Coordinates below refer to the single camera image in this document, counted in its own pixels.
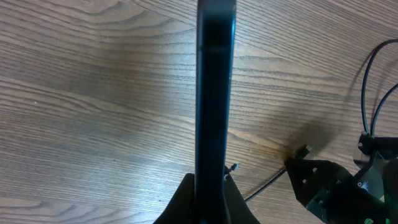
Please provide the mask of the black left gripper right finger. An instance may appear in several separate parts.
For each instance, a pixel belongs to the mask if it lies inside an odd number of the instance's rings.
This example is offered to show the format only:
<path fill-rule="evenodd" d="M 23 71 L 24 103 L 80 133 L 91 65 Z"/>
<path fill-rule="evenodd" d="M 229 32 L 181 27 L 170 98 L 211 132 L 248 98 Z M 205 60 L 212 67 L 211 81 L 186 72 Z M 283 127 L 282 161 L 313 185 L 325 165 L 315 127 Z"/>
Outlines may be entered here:
<path fill-rule="evenodd" d="M 230 224 L 260 224 L 243 199 L 230 174 L 224 176 L 224 200 Z"/>

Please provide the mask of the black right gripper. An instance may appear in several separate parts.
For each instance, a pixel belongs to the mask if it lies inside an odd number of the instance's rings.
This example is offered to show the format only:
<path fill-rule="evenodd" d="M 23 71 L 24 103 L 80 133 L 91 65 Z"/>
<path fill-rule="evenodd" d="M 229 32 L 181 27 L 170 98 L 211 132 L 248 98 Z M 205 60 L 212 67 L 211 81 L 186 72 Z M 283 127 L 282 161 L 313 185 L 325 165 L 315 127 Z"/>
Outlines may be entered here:
<path fill-rule="evenodd" d="M 351 175 L 335 162 L 288 159 L 296 199 L 324 223 L 397 223 L 397 138 L 361 136 Z"/>

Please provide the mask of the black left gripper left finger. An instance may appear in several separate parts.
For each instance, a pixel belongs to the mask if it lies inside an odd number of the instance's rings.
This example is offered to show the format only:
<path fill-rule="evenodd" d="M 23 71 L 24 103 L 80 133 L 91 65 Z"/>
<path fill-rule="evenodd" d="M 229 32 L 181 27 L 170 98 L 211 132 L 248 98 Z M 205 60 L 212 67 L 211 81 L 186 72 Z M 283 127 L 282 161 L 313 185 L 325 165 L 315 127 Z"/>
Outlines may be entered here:
<path fill-rule="evenodd" d="M 194 174 L 188 173 L 154 224 L 191 224 L 193 198 Z"/>

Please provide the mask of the blue Galaxy S24+ smartphone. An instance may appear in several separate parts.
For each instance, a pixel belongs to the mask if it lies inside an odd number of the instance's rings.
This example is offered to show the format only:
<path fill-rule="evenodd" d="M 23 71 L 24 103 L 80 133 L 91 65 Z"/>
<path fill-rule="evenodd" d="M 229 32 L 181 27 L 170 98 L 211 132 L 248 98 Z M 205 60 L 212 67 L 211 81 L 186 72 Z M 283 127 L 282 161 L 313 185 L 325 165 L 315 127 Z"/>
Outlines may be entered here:
<path fill-rule="evenodd" d="M 235 22 L 236 1 L 198 2 L 195 223 L 226 221 L 223 179 Z"/>

